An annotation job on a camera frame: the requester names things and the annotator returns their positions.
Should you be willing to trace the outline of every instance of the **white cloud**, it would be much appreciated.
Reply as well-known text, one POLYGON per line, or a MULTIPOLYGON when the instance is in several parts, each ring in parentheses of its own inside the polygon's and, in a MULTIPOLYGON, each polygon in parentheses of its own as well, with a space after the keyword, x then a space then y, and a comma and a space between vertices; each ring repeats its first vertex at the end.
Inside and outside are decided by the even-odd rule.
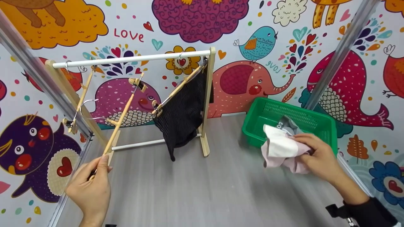
POLYGON ((274 23, 280 23, 283 27, 290 22, 300 19, 300 14, 306 11, 307 0, 283 0, 279 1, 277 8, 272 11, 275 16, 274 23))

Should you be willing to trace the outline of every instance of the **white rod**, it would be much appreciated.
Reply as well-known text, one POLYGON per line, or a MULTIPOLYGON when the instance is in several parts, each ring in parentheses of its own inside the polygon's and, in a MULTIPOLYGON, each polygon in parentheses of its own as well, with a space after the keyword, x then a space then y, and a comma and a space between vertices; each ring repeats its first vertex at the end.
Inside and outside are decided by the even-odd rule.
POLYGON ((142 146, 147 146, 147 145, 152 145, 152 144, 157 144, 157 143, 164 143, 165 140, 164 139, 158 139, 158 140, 152 140, 152 141, 146 141, 146 142, 141 142, 141 143, 132 143, 132 144, 126 144, 126 145, 122 145, 122 146, 116 146, 116 147, 112 147, 113 151, 116 150, 122 150, 122 149, 127 149, 127 148, 133 148, 133 147, 142 147, 142 146))
MULTIPOLYGON (((133 62, 133 61, 152 61, 152 60, 170 59, 170 58, 175 59, 175 58, 178 58, 180 56, 180 54, 181 54, 181 58, 206 56, 206 55, 210 54, 210 50, 171 53, 171 54, 159 54, 159 55, 120 57, 120 58, 109 58, 109 59, 94 59, 94 60, 86 60, 86 61, 69 61, 69 62, 67 62, 67 67, 114 64, 114 63, 133 62)), ((55 69, 65 68, 66 62, 53 63, 52 66, 55 69)))

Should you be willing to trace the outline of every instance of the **gray floor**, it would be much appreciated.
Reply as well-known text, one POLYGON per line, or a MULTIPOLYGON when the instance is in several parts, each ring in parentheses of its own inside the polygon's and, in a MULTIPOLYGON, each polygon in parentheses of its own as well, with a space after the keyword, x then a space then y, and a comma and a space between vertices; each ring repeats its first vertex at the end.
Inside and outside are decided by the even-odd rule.
MULTIPOLYGON (((260 151, 248 147, 245 115, 208 120, 210 155, 199 139, 175 150, 165 144, 117 151, 110 173, 112 198, 106 224, 118 227, 348 226, 324 209, 342 198, 326 182, 285 168, 264 169, 260 151)), ((122 129, 118 145, 162 139, 155 126, 122 129)), ((86 160, 102 150, 92 145, 86 160)), ((74 226, 81 212, 68 201, 58 227, 74 226)))

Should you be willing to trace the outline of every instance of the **green basket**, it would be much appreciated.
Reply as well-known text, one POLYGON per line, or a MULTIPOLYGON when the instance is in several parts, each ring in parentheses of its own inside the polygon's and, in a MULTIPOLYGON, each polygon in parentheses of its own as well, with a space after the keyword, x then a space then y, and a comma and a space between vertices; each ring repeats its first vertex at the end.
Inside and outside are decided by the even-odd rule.
POLYGON ((263 97, 254 100, 244 120, 242 131, 248 143, 261 147, 266 141, 263 125, 276 127, 283 115, 290 117, 303 132, 315 134, 329 144, 337 155, 337 129, 332 117, 263 97))

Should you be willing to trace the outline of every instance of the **yellow flower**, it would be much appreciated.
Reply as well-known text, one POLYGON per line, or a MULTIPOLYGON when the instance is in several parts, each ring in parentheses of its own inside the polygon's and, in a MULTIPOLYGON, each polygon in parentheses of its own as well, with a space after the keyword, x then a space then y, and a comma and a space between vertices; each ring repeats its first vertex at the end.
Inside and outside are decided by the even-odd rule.
MULTIPOLYGON (((192 46, 187 47, 185 50, 181 46, 175 46, 173 51, 167 51, 166 54, 191 51, 195 51, 195 48, 192 46)), ((184 73, 185 75, 189 75, 194 69, 198 68, 198 62, 201 60, 201 57, 186 57, 181 59, 170 58, 166 60, 168 61, 166 64, 166 68, 168 70, 173 70, 174 74, 179 76, 182 73, 184 73)))

